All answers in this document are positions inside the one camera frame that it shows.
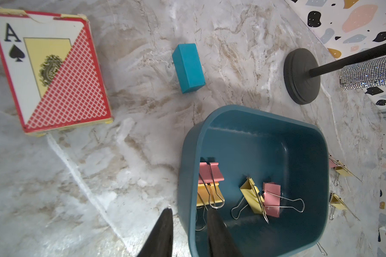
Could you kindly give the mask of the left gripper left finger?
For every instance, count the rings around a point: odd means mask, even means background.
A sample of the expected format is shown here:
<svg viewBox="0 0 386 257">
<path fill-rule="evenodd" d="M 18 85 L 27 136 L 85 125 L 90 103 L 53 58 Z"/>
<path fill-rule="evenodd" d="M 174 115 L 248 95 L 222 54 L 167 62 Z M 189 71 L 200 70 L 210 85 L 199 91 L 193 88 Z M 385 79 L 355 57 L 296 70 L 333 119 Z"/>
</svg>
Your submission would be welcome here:
<svg viewBox="0 0 386 257">
<path fill-rule="evenodd" d="M 171 257 L 173 251 L 173 212 L 165 208 L 138 257 Z"/>
</svg>

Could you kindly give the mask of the blue binder clip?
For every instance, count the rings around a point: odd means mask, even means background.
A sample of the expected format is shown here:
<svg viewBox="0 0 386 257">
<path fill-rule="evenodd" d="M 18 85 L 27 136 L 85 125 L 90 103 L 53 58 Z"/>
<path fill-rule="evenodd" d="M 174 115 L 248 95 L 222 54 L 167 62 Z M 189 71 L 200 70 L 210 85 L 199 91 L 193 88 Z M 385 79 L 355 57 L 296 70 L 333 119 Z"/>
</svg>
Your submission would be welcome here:
<svg viewBox="0 0 386 257">
<path fill-rule="evenodd" d="M 317 245 L 317 247 L 318 247 L 320 253 L 321 253 L 324 257 L 327 257 L 328 254 L 327 254 L 327 252 L 325 251 L 325 249 L 321 246 L 321 244 L 320 244 L 319 242 L 317 242 L 316 245 Z"/>
</svg>

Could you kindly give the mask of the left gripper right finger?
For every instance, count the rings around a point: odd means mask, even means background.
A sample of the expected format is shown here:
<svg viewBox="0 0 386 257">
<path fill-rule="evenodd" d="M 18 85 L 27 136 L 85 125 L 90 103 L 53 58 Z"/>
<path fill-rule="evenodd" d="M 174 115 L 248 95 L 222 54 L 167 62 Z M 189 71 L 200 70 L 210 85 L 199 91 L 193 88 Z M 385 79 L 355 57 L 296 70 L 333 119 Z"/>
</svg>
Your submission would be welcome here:
<svg viewBox="0 0 386 257">
<path fill-rule="evenodd" d="M 208 219 L 208 242 L 211 257 L 242 257 L 232 235 L 216 209 L 210 209 Z"/>
</svg>

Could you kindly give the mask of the teal plastic storage box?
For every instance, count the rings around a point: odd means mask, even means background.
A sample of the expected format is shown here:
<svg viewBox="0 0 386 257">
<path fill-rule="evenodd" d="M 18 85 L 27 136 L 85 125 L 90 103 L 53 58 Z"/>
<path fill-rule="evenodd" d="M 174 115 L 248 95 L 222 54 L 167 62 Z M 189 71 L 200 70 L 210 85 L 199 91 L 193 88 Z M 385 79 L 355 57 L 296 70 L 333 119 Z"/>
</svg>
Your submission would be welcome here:
<svg viewBox="0 0 386 257">
<path fill-rule="evenodd" d="M 245 257 L 288 257 L 314 246 L 328 215 L 327 143 L 314 125 L 247 107 L 224 106 L 186 135 L 179 171 L 178 211 L 193 257 L 210 254 L 207 214 L 196 204 L 199 170 L 217 163 L 224 177 L 219 215 Z M 247 205 L 240 187 L 251 178 L 267 197 L 280 186 L 278 217 Z"/>
</svg>

